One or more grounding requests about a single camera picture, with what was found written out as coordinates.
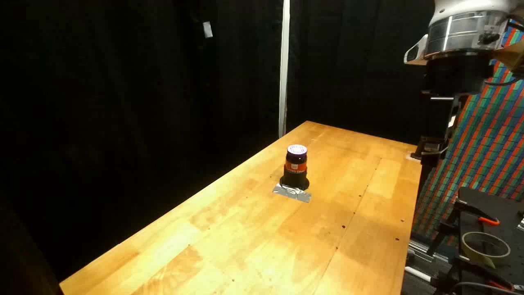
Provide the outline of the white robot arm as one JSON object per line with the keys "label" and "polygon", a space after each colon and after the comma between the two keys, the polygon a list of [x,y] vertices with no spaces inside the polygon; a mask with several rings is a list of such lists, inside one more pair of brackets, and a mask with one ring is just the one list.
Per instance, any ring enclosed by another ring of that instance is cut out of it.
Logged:
{"label": "white robot arm", "polygon": [[524,0],[433,0],[427,33],[404,52],[402,62],[425,66],[448,52],[492,52],[522,8]]}

